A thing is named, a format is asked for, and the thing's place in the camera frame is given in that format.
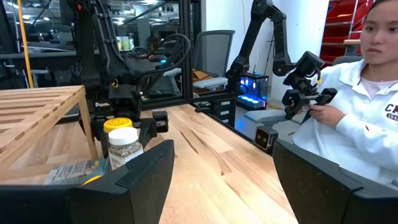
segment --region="desk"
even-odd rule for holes
[[[189,105],[162,110],[169,131],[148,147],[173,139],[175,164],[160,223],[297,223],[270,156]],[[84,140],[77,123],[57,125],[0,183],[43,183],[53,166],[90,158]]]

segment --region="jar label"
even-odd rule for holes
[[[141,155],[142,153],[144,153],[143,149],[131,154],[130,156],[127,156],[126,158],[120,158],[119,156],[114,155],[111,152],[109,152],[109,160],[111,161],[112,170],[116,170],[117,168],[125,165],[127,162],[129,162],[133,158]]]

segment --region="wooden slatted shelf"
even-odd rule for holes
[[[77,103],[91,157],[97,159],[85,94],[83,86],[0,90],[0,169],[7,169]]]

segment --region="white sweatshirt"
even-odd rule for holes
[[[319,92],[336,88],[330,105],[346,116],[336,128],[310,118],[292,140],[346,170],[390,185],[398,178],[398,83],[370,97],[360,77],[365,65],[362,60],[322,70]]]

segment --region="jar lid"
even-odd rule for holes
[[[110,133],[118,128],[132,127],[132,121],[129,118],[113,118],[105,121],[104,132]]]
[[[118,128],[108,134],[109,143],[114,146],[131,144],[138,140],[138,132],[135,128]]]

